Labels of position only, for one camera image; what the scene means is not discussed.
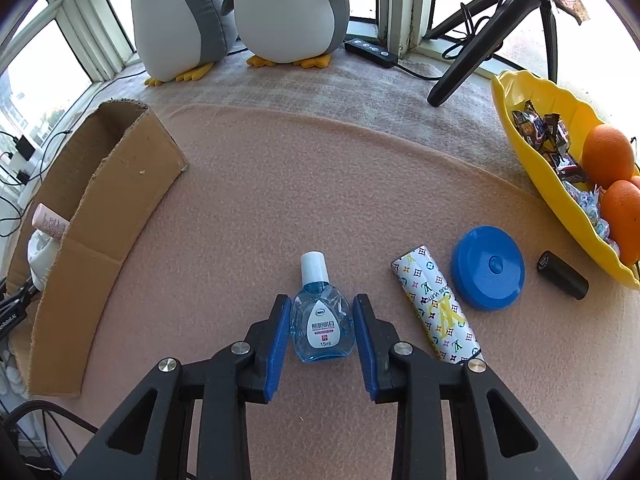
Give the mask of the black tripod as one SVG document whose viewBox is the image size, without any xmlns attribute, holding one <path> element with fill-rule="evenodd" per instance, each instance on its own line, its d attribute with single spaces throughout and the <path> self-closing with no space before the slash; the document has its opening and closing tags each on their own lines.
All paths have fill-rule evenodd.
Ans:
<svg viewBox="0 0 640 480">
<path fill-rule="evenodd" d="M 551 81 L 558 80 L 559 53 L 558 31 L 552 12 L 554 0 L 472 0 L 462 3 L 460 9 L 445 21 L 426 32 L 427 40 L 440 39 L 455 27 L 465 27 L 466 36 L 454 48 L 458 51 L 451 56 L 445 51 L 450 67 L 441 76 L 428 95 L 427 102 L 438 107 L 458 90 L 480 64 L 489 60 L 502 46 L 503 40 L 524 21 L 529 14 L 538 10 L 544 31 L 544 46 L 547 55 L 547 72 Z"/>
</svg>

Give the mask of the large plush penguin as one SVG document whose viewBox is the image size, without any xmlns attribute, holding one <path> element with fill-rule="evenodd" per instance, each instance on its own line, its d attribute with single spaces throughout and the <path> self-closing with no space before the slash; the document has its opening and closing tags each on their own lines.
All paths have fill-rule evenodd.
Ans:
<svg viewBox="0 0 640 480">
<path fill-rule="evenodd" d="M 131 0 L 134 41 L 147 86 L 196 81 L 225 58 L 238 41 L 224 0 Z"/>
</svg>

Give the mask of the small black cylinder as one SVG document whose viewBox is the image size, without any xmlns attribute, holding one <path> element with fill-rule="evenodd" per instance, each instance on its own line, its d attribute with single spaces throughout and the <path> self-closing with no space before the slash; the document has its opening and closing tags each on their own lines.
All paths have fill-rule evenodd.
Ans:
<svg viewBox="0 0 640 480">
<path fill-rule="evenodd" d="M 576 300 L 588 294 L 589 282 L 563 259 L 545 250 L 537 261 L 537 272 L 548 282 Z"/>
</svg>

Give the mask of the pink blanket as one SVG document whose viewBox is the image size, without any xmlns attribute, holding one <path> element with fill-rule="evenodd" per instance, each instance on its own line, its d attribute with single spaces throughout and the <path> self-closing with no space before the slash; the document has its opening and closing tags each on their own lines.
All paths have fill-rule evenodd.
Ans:
<svg viewBox="0 0 640 480">
<path fill-rule="evenodd" d="M 310 250 L 345 295 L 364 292 L 427 348 L 390 264 L 424 245 L 447 269 L 466 232 L 498 226 L 524 256 L 523 292 L 466 316 L 578 477 L 605 478 L 639 405 L 638 292 L 603 272 L 536 193 L 486 81 L 439 108 L 426 92 L 346 53 L 326 70 L 254 70 L 235 55 L 198 82 L 108 88 L 152 107 L 189 167 L 132 248 L 66 408 L 100 424 L 160 359 L 206 359 L 241 339 L 276 296 L 299 290 Z M 587 279 L 583 300 L 537 272 L 545 250 Z"/>
</svg>

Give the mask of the wrapped candies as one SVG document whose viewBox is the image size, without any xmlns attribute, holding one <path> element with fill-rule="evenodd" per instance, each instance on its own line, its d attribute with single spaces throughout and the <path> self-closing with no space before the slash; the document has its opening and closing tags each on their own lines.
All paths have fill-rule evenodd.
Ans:
<svg viewBox="0 0 640 480">
<path fill-rule="evenodd" d="M 570 152 L 572 137 L 561 115 L 541 114 L 533 101 L 526 100 L 511 110 L 511 120 L 523 142 L 536 153 L 526 164 L 527 171 L 562 225 L 578 240 L 600 238 L 619 256 L 620 248 L 600 214 L 605 190 L 589 180 Z"/>
</svg>

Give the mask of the white round plug adapter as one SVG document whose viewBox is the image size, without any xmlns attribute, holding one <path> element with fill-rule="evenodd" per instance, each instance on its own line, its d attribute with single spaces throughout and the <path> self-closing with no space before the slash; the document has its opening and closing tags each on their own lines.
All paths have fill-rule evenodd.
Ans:
<svg viewBox="0 0 640 480">
<path fill-rule="evenodd" d="M 27 262 L 35 288 L 44 291 L 50 270 L 60 249 L 60 242 L 45 232 L 35 230 L 27 245 Z"/>
</svg>

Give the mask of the brown cardboard box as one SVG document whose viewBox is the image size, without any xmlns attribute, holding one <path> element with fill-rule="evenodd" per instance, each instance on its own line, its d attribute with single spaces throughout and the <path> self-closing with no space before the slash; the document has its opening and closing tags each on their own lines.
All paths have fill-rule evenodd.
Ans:
<svg viewBox="0 0 640 480">
<path fill-rule="evenodd" d="M 70 136 L 34 197 L 67 219 L 42 292 L 9 333 L 32 396 L 79 396 L 108 296 L 186 156 L 144 103 L 102 103 Z"/>
</svg>

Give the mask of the black power adapter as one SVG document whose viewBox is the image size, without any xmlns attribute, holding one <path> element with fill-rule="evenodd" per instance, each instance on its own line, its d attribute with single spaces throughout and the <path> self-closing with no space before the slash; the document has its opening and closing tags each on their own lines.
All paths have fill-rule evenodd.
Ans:
<svg viewBox="0 0 640 480">
<path fill-rule="evenodd" d="M 34 144 L 30 142 L 26 136 L 20 136 L 19 138 L 14 139 L 14 144 L 17 150 L 17 153 L 20 154 L 25 160 L 29 160 L 34 156 L 36 152 L 36 148 Z"/>
</svg>

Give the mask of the blue eye drop bottle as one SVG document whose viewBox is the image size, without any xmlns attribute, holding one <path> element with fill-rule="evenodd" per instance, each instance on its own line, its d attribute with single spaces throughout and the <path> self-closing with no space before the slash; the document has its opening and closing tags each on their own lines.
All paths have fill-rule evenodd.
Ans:
<svg viewBox="0 0 640 480">
<path fill-rule="evenodd" d="M 322 252 L 300 256 L 300 276 L 290 314 L 296 356 L 303 363 L 347 358 L 355 345 L 352 306 L 331 284 Z"/>
</svg>

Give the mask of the pink white tube bottle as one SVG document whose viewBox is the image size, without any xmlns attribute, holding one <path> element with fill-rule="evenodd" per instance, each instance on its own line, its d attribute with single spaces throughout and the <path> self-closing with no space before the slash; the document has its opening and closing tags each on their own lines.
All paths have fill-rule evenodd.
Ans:
<svg viewBox="0 0 640 480">
<path fill-rule="evenodd" d="M 32 215 L 32 226 L 55 240 L 62 240 L 70 222 L 55 211 L 40 203 Z"/>
</svg>

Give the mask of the orange fruit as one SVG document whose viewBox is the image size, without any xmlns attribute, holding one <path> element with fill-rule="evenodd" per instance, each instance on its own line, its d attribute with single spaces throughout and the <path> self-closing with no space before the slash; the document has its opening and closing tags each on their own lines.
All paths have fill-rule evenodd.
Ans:
<svg viewBox="0 0 640 480">
<path fill-rule="evenodd" d="M 580 163 L 589 180 L 601 188 L 634 175 L 630 141 L 620 130 L 605 124 L 594 126 L 585 137 Z"/>
<path fill-rule="evenodd" d="M 620 248 L 620 261 L 639 261 L 639 189 L 628 180 L 617 180 L 602 196 L 601 217 L 610 226 L 610 237 Z"/>
</svg>

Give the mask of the small plush penguin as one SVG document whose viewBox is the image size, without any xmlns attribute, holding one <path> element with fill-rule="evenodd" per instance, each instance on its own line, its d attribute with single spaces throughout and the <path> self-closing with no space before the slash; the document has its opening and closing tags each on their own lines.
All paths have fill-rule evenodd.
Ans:
<svg viewBox="0 0 640 480">
<path fill-rule="evenodd" d="M 224 0 L 222 10 L 234 14 L 250 67 L 326 68 L 350 17 L 349 0 Z"/>
</svg>

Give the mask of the blue round tape measure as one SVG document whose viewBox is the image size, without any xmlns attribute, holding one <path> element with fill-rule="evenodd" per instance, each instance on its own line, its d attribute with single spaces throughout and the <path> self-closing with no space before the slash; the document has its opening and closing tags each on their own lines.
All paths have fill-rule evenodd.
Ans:
<svg viewBox="0 0 640 480">
<path fill-rule="evenodd" d="M 450 263 L 454 289 L 475 310 L 495 312 L 521 295 L 525 264 L 514 239 L 495 226 L 478 226 L 454 248 Z"/>
</svg>

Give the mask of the white power strip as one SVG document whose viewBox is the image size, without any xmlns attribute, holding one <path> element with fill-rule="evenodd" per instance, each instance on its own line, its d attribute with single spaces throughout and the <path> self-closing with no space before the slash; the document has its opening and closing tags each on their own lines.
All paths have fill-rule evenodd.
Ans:
<svg viewBox="0 0 640 480">
<path fill-rule="evenodd" d="M 36 170 L 35 156 L 25 160 L 19 152 L 1 153 L 1 196 L 16 206 L 24 188 Z"/>
</svg>

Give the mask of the yellow fruit bowl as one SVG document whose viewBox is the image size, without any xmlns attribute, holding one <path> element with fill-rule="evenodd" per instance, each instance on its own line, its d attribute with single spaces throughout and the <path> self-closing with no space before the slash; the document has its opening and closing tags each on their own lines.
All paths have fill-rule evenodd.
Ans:
<svg viewBox="0 0 640 480">
<path fill-rule="evenodd" d="M 526 70 L 505 70 L 491 78 L 490 88 L 501 125 L 516 157 L 555 217 L 611 278 L 628 288 L 637 289 L 638 270 L 621 263 L 614 248 L 597 234 L 588 214 L 570 197 L 555 168 L 556 164 L 567 166 L 569 162 L 582 161 L 585 137 L 602 120 L 588 103 L 554 82 Z M 568 151 L 564 158 L 556 154 L 551 141 L 544 141 L 541 148 L 535 148 L 521 135 L 513 114 L 525 110 L 526 105 L 532 106 L 539 117 L 555 114 L 564 122 L 568 132 Z"/>
</svg>

